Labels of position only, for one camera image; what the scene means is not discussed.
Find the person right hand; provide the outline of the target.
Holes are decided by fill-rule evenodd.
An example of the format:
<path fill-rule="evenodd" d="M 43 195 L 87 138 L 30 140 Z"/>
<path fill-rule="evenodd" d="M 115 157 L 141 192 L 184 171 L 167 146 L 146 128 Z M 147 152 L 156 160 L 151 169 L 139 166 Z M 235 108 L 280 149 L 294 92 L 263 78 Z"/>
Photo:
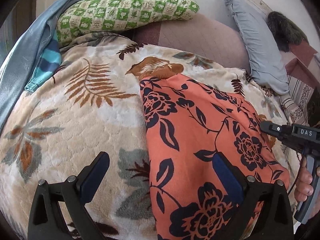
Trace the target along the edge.
<path fill-rule="evenodd" d="M 297 202 L 304 202 L 307 200 L 307 197 L 313 193 L 313 188 L 311 186 L 312 175 L 306 168 L 306 158 L 303 158 L 302 163 L 300 165 L 300 172 L 298 175 L 298 179 L 296 181 L 296 188 L 294 191 L 294 197 Z M 309 219 L 313 218 L 317 213 L 319 213 L 320 207 L 320 196 L 318 194 L 317 200 L 312 208 Z"/>

